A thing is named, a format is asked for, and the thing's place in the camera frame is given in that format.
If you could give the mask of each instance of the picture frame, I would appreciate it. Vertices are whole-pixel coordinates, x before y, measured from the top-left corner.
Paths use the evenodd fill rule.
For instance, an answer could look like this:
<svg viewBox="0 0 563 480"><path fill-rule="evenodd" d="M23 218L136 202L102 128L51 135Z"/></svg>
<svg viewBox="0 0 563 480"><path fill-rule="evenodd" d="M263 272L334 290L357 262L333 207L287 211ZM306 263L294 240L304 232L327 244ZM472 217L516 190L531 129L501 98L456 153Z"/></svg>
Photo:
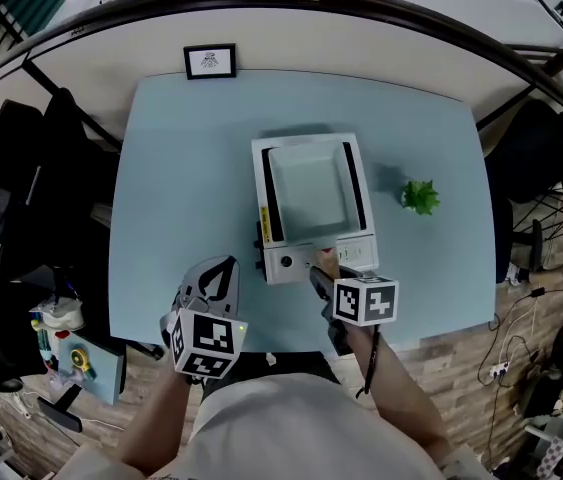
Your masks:
<svg viewBox="0 0 563 480"><path fill-rule="evenodd" d="M237 76L234 43L185 46L183 55L188 80Z"/></svg>

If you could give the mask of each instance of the wrist strap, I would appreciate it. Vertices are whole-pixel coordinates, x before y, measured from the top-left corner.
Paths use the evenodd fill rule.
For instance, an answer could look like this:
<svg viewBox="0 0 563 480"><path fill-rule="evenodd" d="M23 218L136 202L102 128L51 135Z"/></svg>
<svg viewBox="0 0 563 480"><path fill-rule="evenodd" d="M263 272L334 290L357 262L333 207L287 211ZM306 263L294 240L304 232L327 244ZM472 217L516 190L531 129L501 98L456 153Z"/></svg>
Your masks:
<svg viewBox="0 0 563 480"><path fill-rule="evenodd" d="M374 333L372 334L372 350L370 351L370 361L368 361L368 372L365 374L365 384L357 392L355 398L359 398L361 393L366 395L370 392L370 386L372 384L372 377L374 377L374 369L377 362L377 350L379 349L379 337L381 336L381 331L379 331L379 325L374 326Z"/></svg>

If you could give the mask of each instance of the black picture frame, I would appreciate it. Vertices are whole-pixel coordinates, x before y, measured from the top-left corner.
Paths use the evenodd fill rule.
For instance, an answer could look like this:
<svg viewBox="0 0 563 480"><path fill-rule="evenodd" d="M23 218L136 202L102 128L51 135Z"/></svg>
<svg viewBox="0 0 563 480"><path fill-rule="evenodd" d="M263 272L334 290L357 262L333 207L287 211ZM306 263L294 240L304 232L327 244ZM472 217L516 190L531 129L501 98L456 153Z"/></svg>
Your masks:
<svg viewBox="0 0 563 480"><path fill-rule="evenodd" d="M230 51L230 73L217 73L216 75L193 75L192 67L190 66L190 52L198 52L201 50L229 50ZM235 78L237 76L237 58L236 58L236 44L203 44L198 46L184 46L183 56L185 58L185 71L188 75L188 80L201 80L205 78Z"/></svg>

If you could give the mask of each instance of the person's left arm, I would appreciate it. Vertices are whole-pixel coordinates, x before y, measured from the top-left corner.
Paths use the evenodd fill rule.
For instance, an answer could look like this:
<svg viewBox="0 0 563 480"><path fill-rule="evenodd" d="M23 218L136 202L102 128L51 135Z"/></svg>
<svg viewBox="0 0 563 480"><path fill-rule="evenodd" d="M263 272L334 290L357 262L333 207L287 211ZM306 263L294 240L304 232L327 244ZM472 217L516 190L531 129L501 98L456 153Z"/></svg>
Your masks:
<svg viewBox="0 0 563 480"><path fill-rule="evenodd" d="M146 476L172 462L179 452L190 385L168 359L147 403L119 440L116 457Z"/></svg>

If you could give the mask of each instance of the white appliance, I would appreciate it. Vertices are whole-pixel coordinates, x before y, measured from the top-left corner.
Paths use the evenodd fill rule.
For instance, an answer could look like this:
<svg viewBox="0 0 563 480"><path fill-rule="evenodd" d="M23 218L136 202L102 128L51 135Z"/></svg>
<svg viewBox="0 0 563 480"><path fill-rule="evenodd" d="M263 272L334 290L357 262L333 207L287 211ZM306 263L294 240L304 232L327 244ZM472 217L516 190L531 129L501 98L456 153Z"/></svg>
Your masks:
<svg viewBox="0 0 563 480"><path fill-rule="evenodd" d="M252 158L268 284L307 281L316 251L333 244L343 266L362 272L379 266L354 134L257 139Z"/></svg>

